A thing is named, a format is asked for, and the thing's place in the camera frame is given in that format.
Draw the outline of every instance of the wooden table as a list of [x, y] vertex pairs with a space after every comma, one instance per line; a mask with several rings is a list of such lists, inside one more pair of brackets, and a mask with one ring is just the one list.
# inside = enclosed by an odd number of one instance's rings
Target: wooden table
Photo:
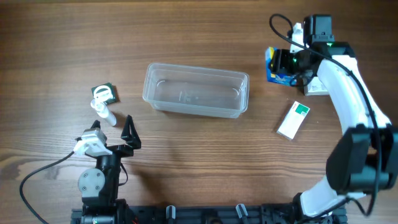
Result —
[[[29, 172], [72, 151], [94, 120], [91, 87], [116, 86], [110, 105], [121, 125], [102, 122], [108, 144], [121, 143], [123, 118], [134, 118], [142, 149], [123, 159], [130, 205], [257, 205], [289, 202], [318, 182], [341, 137], [329, 96], [305, 97], [266, 82], [264, 51], [288, 48], [268, 18], [293, 22], [333, 15], [336, 40], [354, 48], [379, 107], [398, 122], [394, 1], [138, 1], [0, 6], [0, 223], [38, 223], [18, 188]], [[286, 32], [282, 20], [275, 20]], [[153, 110], [142, 99], [152, 62], [246, 72], [248, 110], [238, 119]], [[275, 133], [294, 101], [311, 108], [293, 141]], [[95, 166], [73, 156], [33, 176], [24, 187], [50, 223], [68, 223], [80, 208], [80, 174]], [[398, 191], [381, 192], [371, 218], [348, 205], [350, 223], [396, 223]]]

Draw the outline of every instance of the small white bottle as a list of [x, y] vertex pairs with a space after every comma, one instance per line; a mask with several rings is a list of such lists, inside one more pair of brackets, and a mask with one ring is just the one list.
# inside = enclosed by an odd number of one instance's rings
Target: small white bottle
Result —
[[116, 117], [114, 114], [108, 109], [108, 107], [104, 104], [104, 102], [100, 101], [99, 99], [93, 99], [90, 103], [91, 107], [97, 111], [98, 115], [110, 125], [116, 125]]

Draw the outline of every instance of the blue package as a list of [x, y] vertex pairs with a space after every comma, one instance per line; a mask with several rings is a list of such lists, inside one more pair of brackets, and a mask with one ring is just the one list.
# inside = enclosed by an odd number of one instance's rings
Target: blue package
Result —
[[266, 50], [266, 71], [267, 71], [267, 81], [278, 83], [286, 86], [290, 86], [289, 82], [293, 79], [293, 76], [284, 75], [284, 74], [273, 74], [269, 69], [269, 64], [271, 63], [272, 57], [274, 56], [274, 52], [277, 48], [269, 47]]

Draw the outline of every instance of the white bottle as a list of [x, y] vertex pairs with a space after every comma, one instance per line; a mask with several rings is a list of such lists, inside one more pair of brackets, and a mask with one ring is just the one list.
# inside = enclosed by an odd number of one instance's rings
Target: white bottle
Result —
[[90, 103], [91, 107], [97, 111], [98, 115], [105, 119], [110, 125], [116, 125], [116, 117], [114, 114], [108, 109], [108, 107], [104, 104], [104, 102], [99, 99], [93, 99]]

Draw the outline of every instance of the plastic container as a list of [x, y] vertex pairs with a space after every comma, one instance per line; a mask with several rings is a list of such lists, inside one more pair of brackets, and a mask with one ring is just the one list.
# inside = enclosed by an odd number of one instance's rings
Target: plastic container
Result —
[[248, 108], [249, 75], [152, 63], [142, 97], [156, 110], [237, 118]]

